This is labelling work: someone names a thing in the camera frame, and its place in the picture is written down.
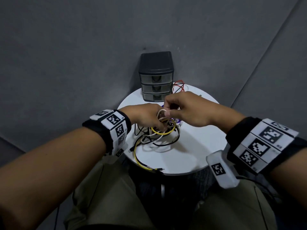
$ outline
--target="hand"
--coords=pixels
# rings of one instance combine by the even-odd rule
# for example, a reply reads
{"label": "hand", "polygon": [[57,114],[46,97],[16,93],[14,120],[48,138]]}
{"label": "hand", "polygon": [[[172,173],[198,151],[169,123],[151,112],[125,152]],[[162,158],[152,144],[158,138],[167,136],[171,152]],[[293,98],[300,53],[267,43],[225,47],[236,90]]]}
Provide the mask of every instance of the hand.
{"label": "hand", "polygon": [[[178,105],[180,110],[171,109],[171,104]],[[166,96],[164,109],[166,117],[181,119],[194,127],[214,125],[225,133],[244,119],[244,115],[235,110],[189,91]]]}
{"label": "hand", "polygon": [[163,131],[165,130],[165,126],[157,118],[157,113],[161,109],[163,108],[159,104],[146,103],[125,106],[119,110],[128,116],[132,125],[137,123],[142,127],[157,127]]}

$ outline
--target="khaki pants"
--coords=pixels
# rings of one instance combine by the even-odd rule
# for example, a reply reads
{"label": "khaki pants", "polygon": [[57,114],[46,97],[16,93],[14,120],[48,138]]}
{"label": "khaki pants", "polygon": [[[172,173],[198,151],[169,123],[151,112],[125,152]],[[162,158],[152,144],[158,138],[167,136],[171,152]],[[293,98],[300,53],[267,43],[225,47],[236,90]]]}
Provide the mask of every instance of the khaki pants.
{"label": "khaki pants", "polygon": [[[87,224],[114,224],[156,229],[135,194],[135,185],[118,162],[99,162],[74,193],[75,206],[66,229]],[[242,180],[236,188],[211,192],[194,213],[190,229],[277,229],[274,213],[253,182]]]}

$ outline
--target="round white table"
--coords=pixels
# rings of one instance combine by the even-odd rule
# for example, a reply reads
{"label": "round white table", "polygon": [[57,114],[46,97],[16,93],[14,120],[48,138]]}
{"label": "round white table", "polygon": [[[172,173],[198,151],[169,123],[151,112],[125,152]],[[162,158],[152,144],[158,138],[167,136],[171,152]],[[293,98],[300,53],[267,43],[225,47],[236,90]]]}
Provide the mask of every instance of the round white table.
{"label": "round white table", "polygon": [[[212,96],[191,85],[185,85],[185,91],[191,91],[203,98],[218,103]],[[118,109],[128,106],[148,103],[143,100],[142,90],[138,89],[127,96]],[[177,135],[172,132],[170,135],[157,141],[159,144],[170,143]],[[126,143],[128,148],[125,155],[136,164],[130,148],[139,137],[134,135],[134,125],[127,135]],[[180,127],[179,140],[169,146],[158,147],[153,144],[140,145],[136,149],[138,159],[152,168],[163,168],[165,175],[183,175],[197,172],[208,164],[206,156],[218,150],[223,150],[226,146],[225,133],[215,126],[192,127],[187,123],[182,123]]]}

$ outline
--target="wrist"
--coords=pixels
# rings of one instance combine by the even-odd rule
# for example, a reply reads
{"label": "wrist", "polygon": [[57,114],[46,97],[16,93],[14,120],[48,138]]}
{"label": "wrist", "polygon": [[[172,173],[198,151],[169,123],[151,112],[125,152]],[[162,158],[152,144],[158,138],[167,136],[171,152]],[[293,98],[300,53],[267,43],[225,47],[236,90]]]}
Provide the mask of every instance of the wrist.
{"label": "wrist", "polygon": [[131,125],[136,123],[136,114],[135,110],[133,109],[133,106],[125,106],[123,108],[120,108],[119,111],[124,112],[126,116],[128,116]]}
{"label": "wrist", "polygon": [[242,121],[245,116],[234,109],[217,104],[212,122],[214,126],[218,127],[225,134],[230,131],[236,124]]}

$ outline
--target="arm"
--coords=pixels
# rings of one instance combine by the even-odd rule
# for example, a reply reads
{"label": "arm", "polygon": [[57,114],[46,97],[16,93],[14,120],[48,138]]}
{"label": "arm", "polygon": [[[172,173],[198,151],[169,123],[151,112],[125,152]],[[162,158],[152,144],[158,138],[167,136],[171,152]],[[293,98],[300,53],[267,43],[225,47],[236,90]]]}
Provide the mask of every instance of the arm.
{"label": "arm", "polygon": [[[179,105],[180,110],[171,110],[170,105]],[[206,100],[192,92],[179,92],[166,97],[164,108],[167,117],[179,118],[186,123],[203,127],[217,126],[226,134],[245,118],[241,113]],[[307,209],[307,148],[275,167],[269,177],[277,182]]]}
{"label": "arm", "polygon": [[[121,109],[131,123],[163,124],[158,104]],[[81,127],[54,139],[0,169],[0,217],[6,229],[35,229],[86,177],[106,151],[103,139]]]}

